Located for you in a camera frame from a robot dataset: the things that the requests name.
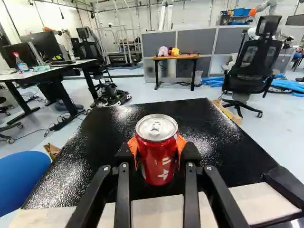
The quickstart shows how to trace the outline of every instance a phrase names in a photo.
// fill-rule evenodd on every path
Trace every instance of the pull tab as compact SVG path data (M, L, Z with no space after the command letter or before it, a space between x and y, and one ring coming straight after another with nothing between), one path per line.
M150 129L150 134L152 135L159 135L162 130L162 125L160 122L155 121L151 123L151 129Z

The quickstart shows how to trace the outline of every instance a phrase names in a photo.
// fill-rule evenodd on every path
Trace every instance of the black office chair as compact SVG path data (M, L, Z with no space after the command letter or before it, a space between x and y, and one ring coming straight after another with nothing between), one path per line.
M6 98L0 96L0 105L3 104L4 102L6 102ZM10 115L10 113L7 112L7 109L9 109L8 106L1 106L0 113L5 113L6 115ZM21 122L18 122L18 123L9 125L9 126L0 127L0 132L6 131L6 130L14 128L14 127L23 128L23 124ZM6 139L8 143L15 142L15 140L11 136L0 134L0 138Z
M264 98L274 79L272 69L283 43L272 40L272 36L276 33L281 18L282 16L260 17L256 28L256 35L260 39L245 42L232 69L228 71L223 68L225 78L222 91L232 91L233 98L223 99L228 103L223 107L234 106L240 117L243 117L240 107L257 112L259 118L263 115L263 111L250 107L246 101L250 94L264 93Z
M77 32L79 37L82 39L82 42L78 44L79 47L79 54L81 59L98 59L99 66L91 67L90 74L93 75L93 79L98 80L99 84L95 86L96 90L99 90L103 87L103 83L101 79L104 78L104 74L107 73L111 82L113 82L112 77L108 71L109 65L107 65L104 61L102 56L102 50L99 46L98 40L96 39L95 35L91 31L89 27L77 28ZM87 41L90 38L90 34L95 40L95 42Z

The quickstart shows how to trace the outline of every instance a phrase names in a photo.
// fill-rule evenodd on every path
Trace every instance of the black desk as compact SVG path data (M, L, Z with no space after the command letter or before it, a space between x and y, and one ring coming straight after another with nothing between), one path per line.
M134 135L137 121L154 113L173 117L181 135L196 144L201 165L216 166L229 187L260 182L261 174L277 165L206 98L96 108L67 141L23 208L76 206L97 169L114 165L114 154ZM131 188L132 199L149 198L182 194L184 184L177 179L169 190L152 192L134 181Z
M59 92L59 95L65 104L67 110L71 114L71 116L64 122L62 122L59 125L52 126L50 130L60 130L63 126L65 126L67 123L72 121L75 117L75 115L78 114L78 111L76 110L74 104L72 103L69 95L67 94L66 90L64 89L61 81L63 79L62 73L65 71L65 67L54 67L47 71L38 71L38 72L25 72L23 74L17 72L10 75L0 75L0 82L4 82L9 91L12 93L22 110L24 111L23 114L15 117L14 119L7 122L8 125L13 124L20 120L21 118L28 116L32 114L33 112L39 110L39 107L35 107L33 109L30 109L28 104L25 102L17 88L13 85L13 82L17 83L43 83L43 82L49 82L52 81L54 85L56 86L57 91Z
M86 83L88 85L88 89L93 97L94 100L98 98L98 94L95 90L94 83L92 81L92 78L90 76L90 70L92 68L99 68L100 64L97 59L82 59L78 60L75 63L72 64L61 64L61 65L51 65L50 67L66 67L67 69L69 68L80 68L84 72L84 76L86 79Z

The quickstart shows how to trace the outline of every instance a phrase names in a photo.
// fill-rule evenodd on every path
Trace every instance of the red soda can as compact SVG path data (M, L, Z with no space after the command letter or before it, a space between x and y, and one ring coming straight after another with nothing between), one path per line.
M151 114L138 121L135 130L143 177L151 185L168 183L175 171L176 121L167 115Z

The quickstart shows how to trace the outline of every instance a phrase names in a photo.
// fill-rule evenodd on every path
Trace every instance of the keyboard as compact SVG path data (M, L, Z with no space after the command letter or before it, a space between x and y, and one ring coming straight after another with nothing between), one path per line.
M51 65L66 65L66 64L73 64L75 61L72 60L59 60L59 61L54 61L51 62Z

